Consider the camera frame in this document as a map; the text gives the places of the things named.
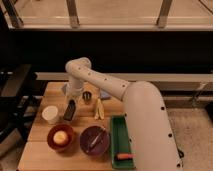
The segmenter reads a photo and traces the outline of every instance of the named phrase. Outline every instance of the wooden bowl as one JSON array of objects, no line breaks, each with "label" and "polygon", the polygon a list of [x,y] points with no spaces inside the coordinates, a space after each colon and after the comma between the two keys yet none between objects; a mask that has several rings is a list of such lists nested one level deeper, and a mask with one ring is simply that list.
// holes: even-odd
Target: wooden bowl
[{"label": "wooden bowl", "polygon": [[89,156],[102,156],[110,145],[109,133],[100,126],[86,128],[80,136],[80,147]]},{"label": "wooden bowl", "polygon": [[[54,136],[57,132],[63,131],[67,135],[67,139],[65,140],[65,143],[57,144],[54,141]],[[50,148],[57,152],[63,152],[66,149],[68,149],[71,145],[71,142],[73,141],[74,131],[73,128],[70,125],[67,124],[58,124],[51,128],[47,135],[47,143]]]}]

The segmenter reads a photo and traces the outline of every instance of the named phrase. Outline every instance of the bowl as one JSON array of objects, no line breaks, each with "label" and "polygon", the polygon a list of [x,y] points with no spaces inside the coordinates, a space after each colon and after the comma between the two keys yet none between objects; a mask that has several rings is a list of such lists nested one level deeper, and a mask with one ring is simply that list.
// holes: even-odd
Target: bowl
[{"label": "bowl", "polygon": [[57,124],[52,127],[47,135],[47,143],[50,148],[62,152],[71,146],[74,138],[74,131],[70,125]]},{"label": "bowl", "polygon": [[47,106],[42,111],[42,117],[49,124],[55,124],[59,121],[58,108],[56,106]]},{"label": "bowl", "polygon": [[80,135],[80,147],[89,156],[103,155],[110,145],[109,133],[104,127],[91,126]]}]

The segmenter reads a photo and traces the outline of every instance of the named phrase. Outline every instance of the floor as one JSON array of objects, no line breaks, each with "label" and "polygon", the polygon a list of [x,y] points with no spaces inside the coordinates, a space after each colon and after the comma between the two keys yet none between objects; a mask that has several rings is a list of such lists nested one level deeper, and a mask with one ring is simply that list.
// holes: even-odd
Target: floor
[{"label": "floor", "polygon": [[24,145],[25,142],[16,130],[0,144],[0,162],[3,171],[15,171],[17,169]]},{"label": "floor", "polygon": [[[154,26],[163,0],[76,0],[81,25]],[[213,10],[213,0],[202,0]],[[69,26],[66,0],[18,0],[19,16],[28,26]],[[213,14],[198,0],[173,0],[168,25],[213,25]]]},{"label": "floor", "polygon": [[[184,153],[184,171],[212,171],[213,123],[202,108],[169,108],[177,146]],[[25,143],[17,131],[0,144],[3,171],[15,171]]]}]

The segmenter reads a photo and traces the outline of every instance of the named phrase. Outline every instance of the egg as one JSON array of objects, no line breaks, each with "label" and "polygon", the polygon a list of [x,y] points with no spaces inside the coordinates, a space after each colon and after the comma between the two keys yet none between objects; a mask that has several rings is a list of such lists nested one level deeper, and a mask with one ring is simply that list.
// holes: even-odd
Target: egg
[{"label": "egg", "polygon": [[69,143],[68,134],[65,131],[57,131],[53,136],[53,141],[60,146],[67,145]]}]

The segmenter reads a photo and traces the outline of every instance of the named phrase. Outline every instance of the metal rail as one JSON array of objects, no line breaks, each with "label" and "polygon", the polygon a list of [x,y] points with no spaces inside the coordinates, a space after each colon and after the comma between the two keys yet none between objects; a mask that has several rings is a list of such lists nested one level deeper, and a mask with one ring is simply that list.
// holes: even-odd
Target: metal rail
[{"label": "metal rail", "polygon": [[166,27],[167,18],[169,15],[171,4],[172,4],[172,0],[163,0],[161,9],[160,9],[160,13],[159,13],[159,16],[158,16],[158,19],[156,22],[156,24],[159,28]]},{"label": "metal rail", "polygon": [[66,0],[66,1],[67,1],[67,8],[68,8],[69,17],[70,17],[70,25],[72,28],[78,28],[79,19],[78,19],[75,0]]},{"label": "metal rail", "polygon": [[15,9],[15,4],[13,0],[2,0],[7,13],[10,17],[11,24],[14,28],[23,27],[24,23],[22,19],[19,17],[18,12]]}]

